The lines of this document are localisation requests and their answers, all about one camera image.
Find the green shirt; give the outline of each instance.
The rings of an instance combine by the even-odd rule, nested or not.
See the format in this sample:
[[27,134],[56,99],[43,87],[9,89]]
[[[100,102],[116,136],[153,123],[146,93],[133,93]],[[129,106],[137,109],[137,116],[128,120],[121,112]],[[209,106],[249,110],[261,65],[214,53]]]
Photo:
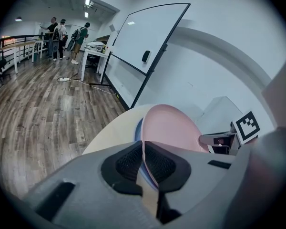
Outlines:
[[87,36],[87,33],[88,33],[88,29],[87,28],[82,29],[81,33],[80,33],[80,37],[79,37],[79,39],[76,42],[78,44],[82,45],[82,42],[84,41],[84,38]]

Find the pink object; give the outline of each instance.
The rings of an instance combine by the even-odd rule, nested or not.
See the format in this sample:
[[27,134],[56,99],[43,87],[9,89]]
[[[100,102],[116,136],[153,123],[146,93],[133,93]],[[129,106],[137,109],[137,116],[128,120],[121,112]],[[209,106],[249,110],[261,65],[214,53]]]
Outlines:
[[[208,147],[198,140],[202,135],[194,122],[183,112],[166,104],[153,106],[143,119],[141,140],[145,160],[144,141],[155,141],[167,145],[208,153]],[[157,184],[148,167],[149,175]]]

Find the white table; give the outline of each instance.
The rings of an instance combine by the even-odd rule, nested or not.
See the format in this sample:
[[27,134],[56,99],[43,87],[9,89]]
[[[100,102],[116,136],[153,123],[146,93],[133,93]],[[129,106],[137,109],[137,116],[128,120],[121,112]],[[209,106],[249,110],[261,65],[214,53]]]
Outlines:
[[[41,43],[41,49],[40,49],[40,58],[42,58],[42,48],[43,48],[43,42],[44,42],[44,40],[38,40],[38,41],[35,41],[35,43]],[[32,50],[32,62],[34,62],[34,49],[35,49],[35,44],[34,44],[34,46],[33,46],[33,50]],[[39,54],[39,45],[38,45],[38,47],[37,47],[37,55]]]
[[100,60],[99,60],[99,63],[97,65],[97,70],[96,70],[96,72],[98,73],[100,70],[101,64],[103,63],[103,61],[105,59],[108,58],[109,52],[110,52],[109,50],[106,50],[105,53],[101,53],[101,52],[97,52],[95,50],[91,50],[91,49],[87,49],[87,48],[85,49],[83,60],[82,60],[82,76],[81,76],[82,81],[84,80],[84,74],[85,74],[85,68],[86,68],[88,54],[100,56]]
[[134,141],[136,127],[153,104],[130,109],[111,121],[87,146],[84,154]]
[[20,43],[15,43],[15,44],[10,44],[7,45],[3,48],[1,48],[1,50],[5,50],[5,49],[13,49],[14,50],[14,67],[15,67],[15,73],[18,74],[18,68],[17,68],[17,50],[19,53],[19,60],[18,63],[20,63],[20,47],[24,47],[26,45],[28,45],[29,47],[29,51],[28,51],[28,58],[30,56],[30,45],[33,44],[35,45],[35,41],[31,41],[31,42],[20,42]]

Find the backpack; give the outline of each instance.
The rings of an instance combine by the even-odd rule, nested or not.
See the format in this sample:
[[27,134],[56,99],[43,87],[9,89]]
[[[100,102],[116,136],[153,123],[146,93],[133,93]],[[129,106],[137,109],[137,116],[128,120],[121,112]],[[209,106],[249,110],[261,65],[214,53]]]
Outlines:
[[53,33],[53,41],[58,41],[60,37],[60,31],[56,28],[56,30]]
[[77,29],[74,33],[73,33],[73,35],[72,35],[72,37],[74,37],[74,40],[75,41],[77,41],[80,37],[81,37],[81,31],[83,30],[83,29],[85,29],[85,27],[81,27],[80,29]]
[[61,37],[62,37],[61,28],[60,29],[56,28],[54,33],[53,33],[53,41],[54,40],[59,40],[59,38],[61,38]]

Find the power strip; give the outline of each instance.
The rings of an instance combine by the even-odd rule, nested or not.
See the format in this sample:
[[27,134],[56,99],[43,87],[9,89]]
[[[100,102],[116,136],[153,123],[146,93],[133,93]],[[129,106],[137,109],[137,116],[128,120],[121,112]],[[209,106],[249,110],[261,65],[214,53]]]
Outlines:
[[59,78],[57,81],[58,81],[58,82],[68,82],[69,80],[70,80],[69,77],[66,77],[66,78],[61,77],[61,78]]

